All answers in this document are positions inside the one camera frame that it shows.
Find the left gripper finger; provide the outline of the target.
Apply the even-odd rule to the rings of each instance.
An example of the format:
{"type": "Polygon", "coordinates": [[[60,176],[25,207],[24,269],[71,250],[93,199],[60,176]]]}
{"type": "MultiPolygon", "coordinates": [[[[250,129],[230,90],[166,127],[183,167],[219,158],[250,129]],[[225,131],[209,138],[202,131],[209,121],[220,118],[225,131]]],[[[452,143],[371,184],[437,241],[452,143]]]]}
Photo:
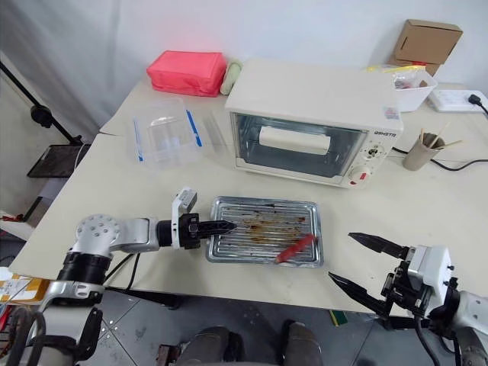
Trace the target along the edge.
{"type": "Polygon", "coordinates": [[[198,224],[199,230],[234,230],[236,224],[226,220],[202,221],[198,224]]]}
{"type": "Polygon", "coordinates": [[[216,229],[202,229],[198,232],[198,237],[200,239],[208,239],[211,236],[219,236],[230,233],[234,230],[234,227],[231,228],[216,228],[216,229]]]}

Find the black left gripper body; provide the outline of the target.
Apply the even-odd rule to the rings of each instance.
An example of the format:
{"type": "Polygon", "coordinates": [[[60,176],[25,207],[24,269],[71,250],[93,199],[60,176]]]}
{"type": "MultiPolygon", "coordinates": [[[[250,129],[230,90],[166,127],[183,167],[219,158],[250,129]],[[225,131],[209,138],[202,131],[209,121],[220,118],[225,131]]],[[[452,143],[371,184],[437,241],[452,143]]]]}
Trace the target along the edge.
{"type": "Polygon", "coordinates": [[[183,249],[198,249],[201,239],[198,234],[198,213],[184,213],[178,219],[179,245],[183,249]]]}

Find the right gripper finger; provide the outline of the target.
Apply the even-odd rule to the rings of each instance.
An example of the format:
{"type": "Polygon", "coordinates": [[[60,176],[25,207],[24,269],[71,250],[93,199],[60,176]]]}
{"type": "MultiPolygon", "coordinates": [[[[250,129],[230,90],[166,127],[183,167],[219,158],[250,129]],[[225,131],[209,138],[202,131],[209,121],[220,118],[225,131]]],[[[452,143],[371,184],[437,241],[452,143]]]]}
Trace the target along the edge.
{"type": "Polygon", "coordinates": [[[408,246],[397,245],[396,243],[379,236],[367,233],[349,233],[348,236],[370,250],[378,253],[383,252],[394,258],[406,259],[409,252],[408,246]]]}
{"type": "Polygon", "coordinates": [[[390,304],[387,301],[372,297],[365,288],[347,278],[333,274],[332,272],[329,272],[328,275],[354,301],[372,310],[382,319],[386,319],[390,315],[390,304]]]}

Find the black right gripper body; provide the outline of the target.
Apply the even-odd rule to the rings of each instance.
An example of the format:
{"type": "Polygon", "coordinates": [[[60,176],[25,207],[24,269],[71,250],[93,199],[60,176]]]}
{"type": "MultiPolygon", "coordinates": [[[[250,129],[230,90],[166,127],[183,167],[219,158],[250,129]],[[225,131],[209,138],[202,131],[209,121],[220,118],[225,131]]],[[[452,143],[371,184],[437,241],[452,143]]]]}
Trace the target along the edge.
{"type": "Polygon", "coordinates": [[[409,277],[409,264],[408,261],[401,261],[394,272],[387,275],[381,294],[387,302],[395,303],[414,316],[425,318],[432,291],[418,278],[409,277]]]}

